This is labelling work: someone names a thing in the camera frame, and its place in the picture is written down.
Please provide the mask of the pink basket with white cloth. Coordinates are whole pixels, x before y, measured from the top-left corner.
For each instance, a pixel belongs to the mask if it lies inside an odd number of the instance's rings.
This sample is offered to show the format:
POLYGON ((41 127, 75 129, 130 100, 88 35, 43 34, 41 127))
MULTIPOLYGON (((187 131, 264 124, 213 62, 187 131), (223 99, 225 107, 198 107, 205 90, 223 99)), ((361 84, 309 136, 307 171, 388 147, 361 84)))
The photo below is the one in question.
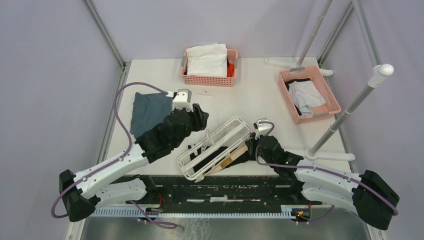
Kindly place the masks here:
POLYGON ((233 87, 238 77, 238 60, 239 52, 236 49, 227 50, 227 61, 230 65, 234 65, 231 77, 218 76, 202 76, 202 75, 187 75, 185 74, 188 66, 187 51, 183 53, 183 58, 180 67, 180 76, 186 85, 201 85, 215 87, 233 87))

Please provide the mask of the black underwear beige waistband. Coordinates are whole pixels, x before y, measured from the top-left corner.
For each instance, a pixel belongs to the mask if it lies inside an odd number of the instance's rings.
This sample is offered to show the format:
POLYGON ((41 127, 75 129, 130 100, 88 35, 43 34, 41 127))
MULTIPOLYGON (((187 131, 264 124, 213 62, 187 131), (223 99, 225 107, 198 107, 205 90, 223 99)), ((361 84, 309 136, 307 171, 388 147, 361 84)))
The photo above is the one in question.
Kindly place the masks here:
MULTIPOLYGON (((193 166, 192 167, 193 171, 198 172, 199 170, 201 170, 205 165, 211 162, 219 154, 224 152, 227 148, 228 148, 227 146, 221 146, 219 149, 217 149, 216 151, 208 155, 205 159, 203 159, 202 161, 199 161, 195 166, 193 166)), ((236 150, 231 151, 230 155, 222 158, 218 163, 208 168, 205 171, 204 175, 205 176, 212 175, 217 172, 220 172, 223 169, 227 169, 235 165, 246 163, 249 161, 254 161, 254 160, 255 160, 255 157, 249 153, 247 146, 242 145, 236 150)))

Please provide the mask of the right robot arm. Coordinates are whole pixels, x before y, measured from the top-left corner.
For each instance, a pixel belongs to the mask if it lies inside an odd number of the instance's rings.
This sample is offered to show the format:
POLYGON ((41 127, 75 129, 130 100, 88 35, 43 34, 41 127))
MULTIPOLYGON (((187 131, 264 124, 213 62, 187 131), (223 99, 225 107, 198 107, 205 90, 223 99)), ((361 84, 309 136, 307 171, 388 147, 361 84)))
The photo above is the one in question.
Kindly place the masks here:
POLYGON ((399 195, 372 170, 360 174, 314 163, 284 150, 272 135, 252 133, 245 144, 259 165, 292 182, 288 196, 295 204, 308 200, 343 208, 379 230, 387 230, 399 214, 399 195))

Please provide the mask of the white clip hanger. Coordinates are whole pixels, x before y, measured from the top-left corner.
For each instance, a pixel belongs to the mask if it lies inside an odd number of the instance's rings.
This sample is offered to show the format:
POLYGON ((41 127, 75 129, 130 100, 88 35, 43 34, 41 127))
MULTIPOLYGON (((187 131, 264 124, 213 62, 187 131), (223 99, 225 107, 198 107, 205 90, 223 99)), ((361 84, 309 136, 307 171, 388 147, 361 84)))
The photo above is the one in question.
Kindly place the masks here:
POLYGON ((205 138, 180 155, 176 164, 189 181, 200 182, 208 172, 220 165, 240 148, 253 132, 240 117, 232 117, 216 130, 205 130, 205 138))

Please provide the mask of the pink basket with underwear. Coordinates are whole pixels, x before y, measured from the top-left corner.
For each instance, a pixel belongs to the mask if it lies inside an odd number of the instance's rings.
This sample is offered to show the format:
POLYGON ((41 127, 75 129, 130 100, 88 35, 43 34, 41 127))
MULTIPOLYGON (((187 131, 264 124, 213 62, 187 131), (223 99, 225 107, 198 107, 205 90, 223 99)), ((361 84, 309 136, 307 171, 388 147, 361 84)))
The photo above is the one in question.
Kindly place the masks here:
POLYGON ((341 111, 320 69, 315 65, 281 70, 278 87, 296 125, 328 119, 341 111))

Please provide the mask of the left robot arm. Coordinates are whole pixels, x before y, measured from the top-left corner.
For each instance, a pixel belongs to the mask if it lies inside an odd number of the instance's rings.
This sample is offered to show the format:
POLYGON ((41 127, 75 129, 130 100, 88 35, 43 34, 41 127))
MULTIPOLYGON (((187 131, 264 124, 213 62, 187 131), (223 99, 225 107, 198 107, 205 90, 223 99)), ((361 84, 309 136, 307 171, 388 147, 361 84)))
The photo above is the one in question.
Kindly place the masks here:
POLYGON ((209 113, 194 103, 192 110, 174 109, 162 122, 145 131, 129 148, 100 164, 76 173, 67 169, 59 174, 59 197, 70 222, 78 222, 95 210, 118 202, 142 200, 150 204, 157 198, 155 187, 142 179, 117 183, 127 173, 149 165, 178 148, 192 132, 206 129, 209 113))

